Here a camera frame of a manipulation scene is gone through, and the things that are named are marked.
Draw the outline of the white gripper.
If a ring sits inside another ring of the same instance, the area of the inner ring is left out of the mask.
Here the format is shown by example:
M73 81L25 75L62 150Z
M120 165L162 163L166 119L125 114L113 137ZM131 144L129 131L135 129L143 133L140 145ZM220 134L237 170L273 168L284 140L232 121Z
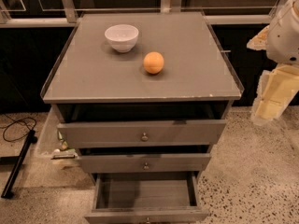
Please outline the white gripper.
M247 48L266 50L269 26L265 26L248 43ZM299 92L299 66L279 63L272 71L264 70L260 76L257 97L251 109L255 125L279 119L296 93Z

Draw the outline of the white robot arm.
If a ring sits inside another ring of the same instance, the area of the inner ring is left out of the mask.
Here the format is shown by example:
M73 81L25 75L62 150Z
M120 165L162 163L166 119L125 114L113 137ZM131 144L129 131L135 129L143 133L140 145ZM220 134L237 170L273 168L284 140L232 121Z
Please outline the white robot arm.
M262 72L251 109L252 122L262 126L279 119L299 92L299 0L288 0L247 48L265 50L277 63L272 71Z

